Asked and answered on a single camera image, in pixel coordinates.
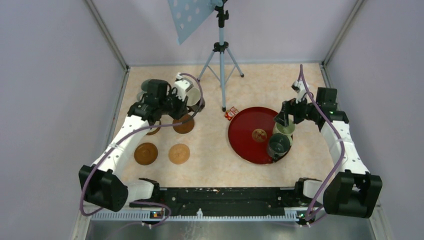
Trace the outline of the white faceted cup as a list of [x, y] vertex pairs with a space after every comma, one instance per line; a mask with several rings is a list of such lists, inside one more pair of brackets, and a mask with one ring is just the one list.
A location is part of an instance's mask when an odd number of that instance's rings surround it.
[[195, 103], [201, 98], [201, 92], [196, 87], [191, 87], [186, 91], [186, 96], [188, 97], [186, 105], [189, 106], [189, 98], [195, 99]]

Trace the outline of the grey ceramic mug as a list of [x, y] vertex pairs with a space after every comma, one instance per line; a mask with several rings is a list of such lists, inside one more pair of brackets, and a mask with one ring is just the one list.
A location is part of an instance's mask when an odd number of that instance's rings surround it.
[[150, 80], [147, 79], [143, 81], [142, 84], [140, 85], [140, 92], [136, 95], [136, 99], [138, 102], [142, 99], [143, 94], [147, 92], [149, 82]]

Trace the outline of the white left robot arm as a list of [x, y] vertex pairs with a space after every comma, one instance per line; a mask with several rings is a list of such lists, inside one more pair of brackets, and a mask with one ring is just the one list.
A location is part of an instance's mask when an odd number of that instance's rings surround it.
[[130, 106], [115, 138], [92, 164], [83, 165], [78, 172], [79, 210], [84, 216], [88, 216], [84, 202], [113, 212], [138, 200], [149, 207], [156, 206], [161, 194], [155, 190], [154, 182], [141, 179], [123, 183], [122, 172], [142, 138], [152, 129], [167, 127], [159, 123], [162, 116], [179, 120], [190, 111], [196, 115], [205, 106], [199, 80], [188, 73], [177, 74], [173, 83], [148, 79], [140, 88], [137, 101]]

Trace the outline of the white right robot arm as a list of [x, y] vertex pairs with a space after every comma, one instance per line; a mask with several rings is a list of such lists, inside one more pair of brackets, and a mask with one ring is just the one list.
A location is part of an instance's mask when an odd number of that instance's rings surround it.
[[301, 186], [293, 192], [299, 206], [308, 206], [306, 218], [315, 216], [316, 204], [329, 215], [368, 219], [372, 216], [383, 181], [373, 175], [362, 162], [350, 133], [347, 114], [338, 110], [335, 88], [319, 87], [316, 97], [308, 102], [305, 87], [293, 86], [296, 98], [282, 102], [274, 120], [288, 125], [289, 116], [299, 124], [314, 122], [323, 136], [333, 161], [333, 169], [325, 180], [302, 178]]

